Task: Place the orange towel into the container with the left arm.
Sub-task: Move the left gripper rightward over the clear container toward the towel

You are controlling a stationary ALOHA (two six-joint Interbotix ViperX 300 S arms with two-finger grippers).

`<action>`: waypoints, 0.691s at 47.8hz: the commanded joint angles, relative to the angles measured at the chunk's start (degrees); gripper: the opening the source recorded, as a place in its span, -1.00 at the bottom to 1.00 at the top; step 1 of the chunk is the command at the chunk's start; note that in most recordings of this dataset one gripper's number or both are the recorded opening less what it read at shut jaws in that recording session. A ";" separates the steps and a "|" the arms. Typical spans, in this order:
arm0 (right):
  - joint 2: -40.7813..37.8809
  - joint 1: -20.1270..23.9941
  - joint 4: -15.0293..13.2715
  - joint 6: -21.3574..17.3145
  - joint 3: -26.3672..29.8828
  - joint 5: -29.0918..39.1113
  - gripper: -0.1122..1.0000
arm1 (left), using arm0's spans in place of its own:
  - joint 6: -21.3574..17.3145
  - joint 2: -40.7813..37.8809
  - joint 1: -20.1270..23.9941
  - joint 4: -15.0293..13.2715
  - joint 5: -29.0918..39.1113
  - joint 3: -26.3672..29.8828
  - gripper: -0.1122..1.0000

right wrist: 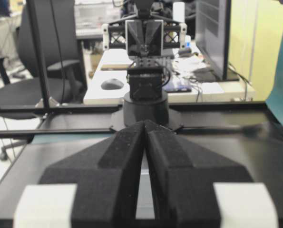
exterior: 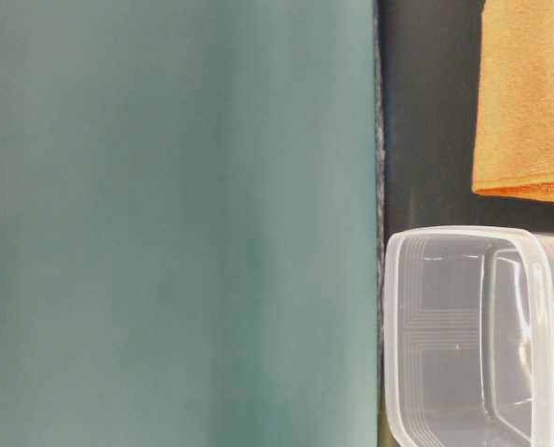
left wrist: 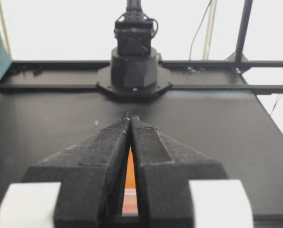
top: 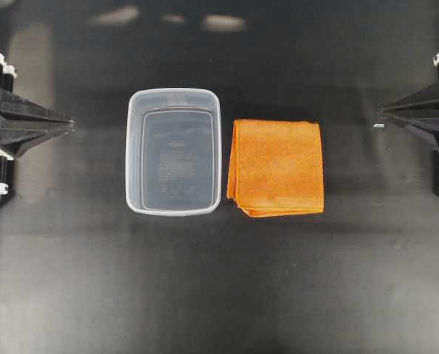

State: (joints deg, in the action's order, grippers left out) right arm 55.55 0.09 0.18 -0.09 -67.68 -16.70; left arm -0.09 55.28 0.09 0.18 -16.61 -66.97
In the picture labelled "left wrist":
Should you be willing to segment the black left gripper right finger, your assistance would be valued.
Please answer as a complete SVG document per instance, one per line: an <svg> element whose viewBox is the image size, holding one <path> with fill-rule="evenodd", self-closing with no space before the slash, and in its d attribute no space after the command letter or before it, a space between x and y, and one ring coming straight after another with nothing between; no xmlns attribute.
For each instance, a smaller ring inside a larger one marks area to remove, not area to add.
<svg viewBox="0 0 283 228"><path fill-rule="evenodd" d="M139 215L151 228L191 228L189 180L224 180L223 165L132 117L132 153Z"/></svg>

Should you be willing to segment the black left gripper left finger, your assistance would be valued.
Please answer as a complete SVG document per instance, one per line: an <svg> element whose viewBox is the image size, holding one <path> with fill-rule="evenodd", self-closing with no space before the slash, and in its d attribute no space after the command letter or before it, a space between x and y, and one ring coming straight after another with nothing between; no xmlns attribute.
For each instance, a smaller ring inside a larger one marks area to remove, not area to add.
<svg viewBox="0 0 283 228"><path fill-rule="evenodd" d="M22 182L61 182L57 228L97 228L122 214L131 113L96 135L28 167Z"/></svg>

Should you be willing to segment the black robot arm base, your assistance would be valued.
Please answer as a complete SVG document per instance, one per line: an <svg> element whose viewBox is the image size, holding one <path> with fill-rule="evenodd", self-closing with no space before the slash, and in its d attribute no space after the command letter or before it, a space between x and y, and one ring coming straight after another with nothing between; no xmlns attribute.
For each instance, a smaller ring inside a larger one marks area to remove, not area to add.
<svg viewBox="0 0 283 228"><path fill-rule="evenodd" d="M98 71L96 86L121 98L154 97L172 86L170 70L160 66L151 46L158 22L148 17L139 0L127 1L126 12L115 21L117 47L110 65Z"/></svg>

